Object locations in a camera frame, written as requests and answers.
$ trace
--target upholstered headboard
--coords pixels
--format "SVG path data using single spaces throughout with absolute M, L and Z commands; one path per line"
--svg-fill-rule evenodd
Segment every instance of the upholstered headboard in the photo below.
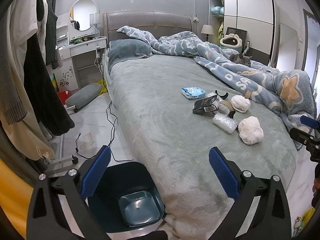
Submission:
M 156 39 L 183 31 L 192 31 L 189 16 L 156 11 L 121 11 L 103 14 L 104 33 L 109 41 L 128 39 L 116 30 L 128 25 L 151 32 Z

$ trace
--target round mirror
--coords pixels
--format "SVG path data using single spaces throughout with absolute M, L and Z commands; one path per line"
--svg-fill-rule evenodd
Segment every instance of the round mirror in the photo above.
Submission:
M 79 0 L 70 10 L 71 25 L 79 31 L 86 31 L 90 26 L 90 14 L 97 13 L 98 8 L 93 0 Z

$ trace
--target wall outlet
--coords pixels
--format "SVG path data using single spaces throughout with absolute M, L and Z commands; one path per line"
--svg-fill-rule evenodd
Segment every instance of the wall outlet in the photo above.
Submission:
M 100 46 L 97 46 L 96 47 L 96 57 L 100 57 L 99 55 L 100 55 L 100 52 L 101 52 L 101 48 L 100 48 Z

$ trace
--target gray knit sweater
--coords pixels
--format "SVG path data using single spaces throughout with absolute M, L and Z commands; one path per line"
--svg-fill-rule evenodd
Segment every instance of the gray knit sweater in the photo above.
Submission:
M 7 17 L 8 12 L 0 20 L 0 111 L 8 124 L 13 124 L 20 122 L 27 115 L 27 111 L 19 98 L 9 65 Z
M 48 3 L 48 19 L 46 24 L 45 36 L 45 55 L 46 66 L 52 64 L 52 69 L 59 67 L 57 45 L 57 20 L 55 15 L 56 0 L 47 0 Z

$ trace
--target bedside lamp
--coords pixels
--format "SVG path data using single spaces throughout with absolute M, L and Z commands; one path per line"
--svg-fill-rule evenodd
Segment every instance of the bedside lamp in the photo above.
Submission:
M 97 37 L 97 24 L 100 23 L 100 14 L 99 13 L 92 13 L 90 14 L 90 26 L 95 26 L 94 32 L 95 32 L 95 37 Z
M 207 41 L 208 41 L 209 35 L 214 35 L 213 28 L 211 25 L 203 25 L 201 33 L 207 34 Z

